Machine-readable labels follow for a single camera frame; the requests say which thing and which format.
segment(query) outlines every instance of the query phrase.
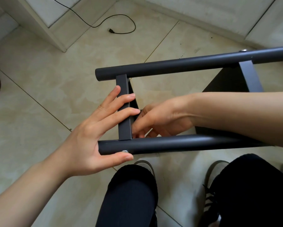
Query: power cord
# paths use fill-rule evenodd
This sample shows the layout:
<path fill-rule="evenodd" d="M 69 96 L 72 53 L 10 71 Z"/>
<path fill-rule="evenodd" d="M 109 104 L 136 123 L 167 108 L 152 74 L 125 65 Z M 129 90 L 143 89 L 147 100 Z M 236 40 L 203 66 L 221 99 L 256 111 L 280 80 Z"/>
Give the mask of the power cord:
<path fill-rule="evenodd" d="M 57 3 L 61 4 L 62 6 L 66 7 L 66 8 L 68 8 L 68 9 L 71 10 L 73 13 L 75 13 L 80 19 L 82 19 L 82 18 L 81 18 L 74 10 L 72 10 L 71 8 L 69 8 L 69 7 L 65 6 L 65 5 L 63 5 L 62 3 L 58 2 L 57 0 L 54 0 L 54 1 L 56 1 Z M 115 15 L 112 15 L 112 16 L 107 17 L 106 19 L 108 19 L 108 18 L 110 18 L 110 17 L 113 17 L 113 16 L 119 16 L 119 15 L 128 17 L 128 18 L 133 22 L 133 24 L 134 24 L 134 29 L 133 29 L 131 32 L 128 32 L 128 33 L 116 33 L 116 32 L 114 32 L 112 29 L 109 29 L 109 32 L 110 32 L 110 33 L 114 33 L 114 34 L 129 34 L 129 33 L 134 32 L 135 29 L 136 29 L 136 24 L 135 24 L 135 22 L 134 22 L 129 16 L 127 16 L 127 15 L 125 15 L 125 14 L 115 14 Z M 92 25 L 89 25 L 88 23 L 86 23 L 86 24 L 87 24 L 88 26 L 90 26 L 91 28 L 97 28 L 97 27 L 98 27 L 98 26 L 95 26 L 95 27 L 94 27 L 94 26 L 92 26 Z"/>

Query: black pants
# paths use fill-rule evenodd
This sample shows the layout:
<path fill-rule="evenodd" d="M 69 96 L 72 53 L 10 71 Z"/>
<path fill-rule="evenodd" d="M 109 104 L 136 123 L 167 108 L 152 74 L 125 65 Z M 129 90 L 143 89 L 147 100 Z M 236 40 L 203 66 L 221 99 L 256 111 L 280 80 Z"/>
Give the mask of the black pants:
<path fill-rule="evenodd" d="M 213 181 L 220 226 L 283 226 L 283 173 L 257 155 L 232 161 Z M 155 226 L 157 186 L 145 168 L 127 165 L 109 183 L 96 226 Z"/>

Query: tile floor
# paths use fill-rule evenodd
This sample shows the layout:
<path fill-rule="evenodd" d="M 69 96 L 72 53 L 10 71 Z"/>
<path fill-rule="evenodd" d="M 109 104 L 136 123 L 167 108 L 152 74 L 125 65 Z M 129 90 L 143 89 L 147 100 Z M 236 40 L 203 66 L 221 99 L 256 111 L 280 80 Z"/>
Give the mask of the tile floor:
<path fill-rule="evenodd" d="M 98 82 L 98 67 L 235 52 L 245 46 L 129 1 L 117 2 L 98 22 L 127 14 L 132 27 L 112 18 L 89 29 L 66 53 L 19 27 L 0 42 L 0 193 L 31 164 L 44 159 L 98 106 L 115 81 Z M 266 91 L 283 91 L 283 63 L 256 65 Z M 132 79 L 142 108 L 153 101 L 199 92 L 219 70 Z M 103 139 L 117 139 L 117 129 Z M 196 226 L 203 208 L 204 175 L 215 160 L 256 153 L 279 168 L 283 148 L 262 147 L 135 156 L 153 165 L 158 183 L 159 226 Z M 34 226 L 94 226 L 107 184 L 115 173 L 69 179 Z"/>

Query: baseboard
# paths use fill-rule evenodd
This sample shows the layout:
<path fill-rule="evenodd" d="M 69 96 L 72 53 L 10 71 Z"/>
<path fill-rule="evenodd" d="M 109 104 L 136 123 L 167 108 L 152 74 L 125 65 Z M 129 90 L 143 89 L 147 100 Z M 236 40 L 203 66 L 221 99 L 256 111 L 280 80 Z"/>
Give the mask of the baseboard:
<path fill-rule="evenodd" d="M 18 23 L 7 13 L 0 17 L 0 40 L 18 27 Z"/>
<path fill-rule="evenodd" d="M 72 9 L 88 24 L 93 25 L 115 2 L 116 0 L 80 0 Z M 68 49 L 89 28 L 69 10 L 49 30 Z"/>
<path fill-rule="evenodd" d="M 215 34 L 221 35 L 223 37 L 229 38 L 229 39 L 234 40 L 236 42 L 242 43 L 246 46 L 255 47 L 255 48 L 262 48 L 261 45 L 257 45 L 257 44 L 251 43 L 249 41 L 245 41 L 245 38 L 241 35 L 238 35 L 238 34 L 235 34 L 233 32 L 230 32 L 228 30 L 225 30 L 225 29 L 219 28 L 217 26 L 205 23 L 205 22 L 197 20 L 195 18 L 188 17 L 186 15 L 183 15 L 183 14 L 180 14 L 178 12 L 172 11 L 170 9 L 164 8 L 160 5 L 156 5 L 154 3 L 147 2 L 146 0 L 130 0 L 130 1 L 133 1 L 133 2 L 135 2 L 139 5 L 142 5 L 144 7 L 148 7 L 152 10 L 155 10 L 155 11 L 160 12 L 162 14 L 168 15 L 168 16 L 173 17 L 175 19 L 182 20 L 182 21 L 187 22 L 191 25 L 195 25 L 197 27 L 200 27 L 200 28 L 207 30 L 207 31 L 210 31 L 212 33 L 215 33 Z"/>

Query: right hand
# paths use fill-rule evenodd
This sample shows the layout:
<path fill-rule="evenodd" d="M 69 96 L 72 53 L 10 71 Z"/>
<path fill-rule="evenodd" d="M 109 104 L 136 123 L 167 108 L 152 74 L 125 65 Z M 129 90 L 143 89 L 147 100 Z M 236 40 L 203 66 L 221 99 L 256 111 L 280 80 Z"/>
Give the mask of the right hand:
<path fill-rule="evenodd" d="M 193 127 L 190 114 L 185 112 L 186 97 L 179 96 L 162 103 L 148 104 L 132 124 L 134 138 L 173 136 Z"/>

